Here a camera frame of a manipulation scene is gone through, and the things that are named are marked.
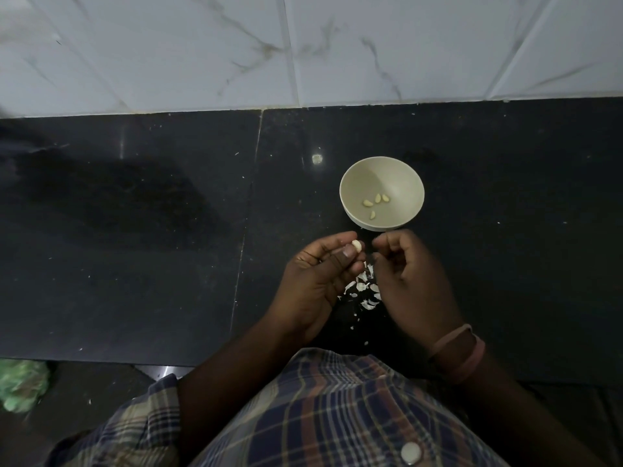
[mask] right hand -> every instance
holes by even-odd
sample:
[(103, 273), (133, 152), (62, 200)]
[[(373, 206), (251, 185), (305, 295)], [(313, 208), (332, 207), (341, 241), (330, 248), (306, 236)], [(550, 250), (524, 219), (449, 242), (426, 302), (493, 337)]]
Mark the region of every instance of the right hand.
[(381, 298), (401, 330), (429, 351), (463, 325), (444, 268), (413, 232), (381, 234), (372, 246)]

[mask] marble wall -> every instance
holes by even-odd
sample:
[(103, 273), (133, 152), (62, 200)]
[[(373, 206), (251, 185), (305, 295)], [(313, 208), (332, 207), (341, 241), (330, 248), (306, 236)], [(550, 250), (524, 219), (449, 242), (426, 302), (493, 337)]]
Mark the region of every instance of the marble wall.
[(0, 0), (0, 115), (623, 92), (623, 0)]

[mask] left hand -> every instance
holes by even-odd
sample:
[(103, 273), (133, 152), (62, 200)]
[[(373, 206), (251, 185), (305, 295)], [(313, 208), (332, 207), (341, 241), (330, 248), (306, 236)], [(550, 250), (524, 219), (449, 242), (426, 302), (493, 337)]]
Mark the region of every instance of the left hand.
[(338, 295), (363, 272), (366, 254), (351, 244), (355, 239), (355, 231), (334, 234), (296, 254), (285, 266), (265, 317), (286, 334), (300, 334), (308, 344), (329, 318)]

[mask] shirt sleeve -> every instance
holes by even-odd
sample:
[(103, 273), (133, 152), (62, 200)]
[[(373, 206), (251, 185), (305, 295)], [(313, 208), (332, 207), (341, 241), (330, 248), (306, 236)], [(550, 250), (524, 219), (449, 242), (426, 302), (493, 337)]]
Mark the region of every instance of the shirt sleeve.
[(174, 374), (130, 400), (98, 428), (63, 439), (49, 454), (49, 467), (178, 464), (179, 401)]

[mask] green plastic bag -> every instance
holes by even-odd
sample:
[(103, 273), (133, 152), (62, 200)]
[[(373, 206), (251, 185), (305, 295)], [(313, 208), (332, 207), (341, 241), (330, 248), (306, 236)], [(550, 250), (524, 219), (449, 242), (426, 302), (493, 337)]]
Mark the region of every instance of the green plastic bag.
[(45, 362), (0, 359), (0, 401), (14, 413), (30, 411), (48, 388)]

